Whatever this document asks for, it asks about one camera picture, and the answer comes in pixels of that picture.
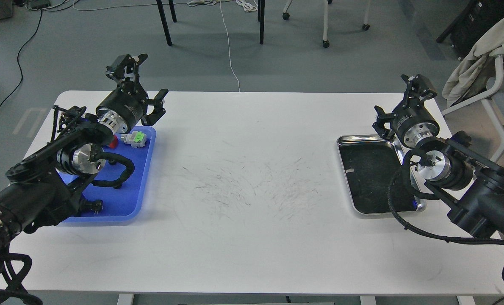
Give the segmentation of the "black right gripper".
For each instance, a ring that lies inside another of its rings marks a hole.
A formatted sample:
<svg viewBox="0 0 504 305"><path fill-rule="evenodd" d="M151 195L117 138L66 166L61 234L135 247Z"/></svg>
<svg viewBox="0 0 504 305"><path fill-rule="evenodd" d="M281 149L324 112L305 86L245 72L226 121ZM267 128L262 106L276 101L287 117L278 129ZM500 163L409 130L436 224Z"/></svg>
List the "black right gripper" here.
<svg viewBox="0 0 504 305"><path fill-rule="evenodd" d="M394 141L397 136L403 146L415 148L423 139L439 134L438 123L423 106L425 100L435 98L438 92L424 75L401 75L401 78L406 83L402 106L395 107L392 113L374 106L377 118L372 127L386 141Z"/></svg>

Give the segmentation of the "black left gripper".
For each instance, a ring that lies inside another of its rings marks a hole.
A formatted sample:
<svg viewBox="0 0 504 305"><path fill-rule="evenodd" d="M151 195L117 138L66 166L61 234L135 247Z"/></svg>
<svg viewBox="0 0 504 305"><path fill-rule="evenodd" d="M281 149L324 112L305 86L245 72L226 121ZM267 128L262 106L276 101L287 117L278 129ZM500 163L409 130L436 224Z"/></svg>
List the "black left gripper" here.
<svg viewBox="0 0 504 305"><path fill-rule="evenodd" d="M147 54L124 54L106 67L106 77L115 81L117 88L97 106L96 115L99 123L108 127L113 134L130 133L138 122L151 127L166 113L163 105L169 89L161 89L155 98L149 99L140 85L138 67L148 57ZM148 106L153 106L149 114L146 113Z"/></svg>

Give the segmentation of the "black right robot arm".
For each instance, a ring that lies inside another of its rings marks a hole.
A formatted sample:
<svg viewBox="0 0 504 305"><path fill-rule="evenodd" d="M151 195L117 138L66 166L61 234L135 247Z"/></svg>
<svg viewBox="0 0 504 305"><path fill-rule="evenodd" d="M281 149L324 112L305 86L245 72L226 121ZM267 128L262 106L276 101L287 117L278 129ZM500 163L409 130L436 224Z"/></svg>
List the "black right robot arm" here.
<svg viewBox="0 0 504 305"><path fill-rule="evenodd" d="M394 218L406 229L423 237L447 243L504 246L504 167L469 147L464 131L443 139L440 126L425 102L436 97L430 80L423 75L402 75L406 89L391 113L375 106L373 128L387 141L399 139L407 147L403 162L388 186L388 205ZM470 237L433 234L405 221L395 210L393 186L400 179L415 197L440 200L450 211L450 221Z"/></svg>

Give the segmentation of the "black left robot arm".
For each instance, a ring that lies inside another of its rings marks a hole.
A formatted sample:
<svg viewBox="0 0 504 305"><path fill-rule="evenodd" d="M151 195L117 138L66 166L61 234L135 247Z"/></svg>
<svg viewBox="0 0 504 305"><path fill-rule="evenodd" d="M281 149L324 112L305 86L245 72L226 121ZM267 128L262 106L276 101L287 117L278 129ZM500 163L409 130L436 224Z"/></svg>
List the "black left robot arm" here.
<svg viewBox="0 0 504 305"><path fill-rule="evenodd" d="M140 84L138 68L147 58L124 54L107 66L105 75L117 86L94 114L84 106L54 106L50 141L6 172L10 184L0 192L0 304L11 297L26 305L42 304L22 284L33 261L10 251L12 239L84 211L100 211L102 201L86 199L84 189L116 189L133 174L130 159L105 152L103 146L117 133L130 133L138 122L152 126L165 114L168 89L151 99Z"/></svg>

